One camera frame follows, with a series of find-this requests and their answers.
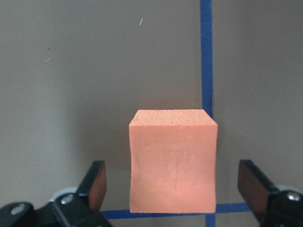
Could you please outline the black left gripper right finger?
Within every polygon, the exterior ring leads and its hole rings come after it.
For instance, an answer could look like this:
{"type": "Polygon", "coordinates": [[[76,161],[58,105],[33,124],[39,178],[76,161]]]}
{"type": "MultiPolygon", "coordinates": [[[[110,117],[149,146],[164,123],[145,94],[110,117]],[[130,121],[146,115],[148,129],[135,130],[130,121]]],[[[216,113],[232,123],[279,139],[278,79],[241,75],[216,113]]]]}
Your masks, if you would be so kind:
{"type": "Polygon", "coordinates": [[[251,160],[240,160],[238,190],[260,227],[301,227],[303,194],[275,185],[251,160]]]}

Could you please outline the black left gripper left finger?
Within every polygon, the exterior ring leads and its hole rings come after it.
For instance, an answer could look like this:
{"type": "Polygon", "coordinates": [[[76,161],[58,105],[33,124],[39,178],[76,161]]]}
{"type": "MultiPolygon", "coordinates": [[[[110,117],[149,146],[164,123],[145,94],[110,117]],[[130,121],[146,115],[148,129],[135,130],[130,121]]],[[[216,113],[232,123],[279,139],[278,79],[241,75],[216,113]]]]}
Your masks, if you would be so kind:
{"type": "Polygon", "coordinates": [[[106,227],[99,213],[106,194],[104,161],[94,161],[74,193],[64,193],[52,202],[54,215],[62,227],[106,227]]]}

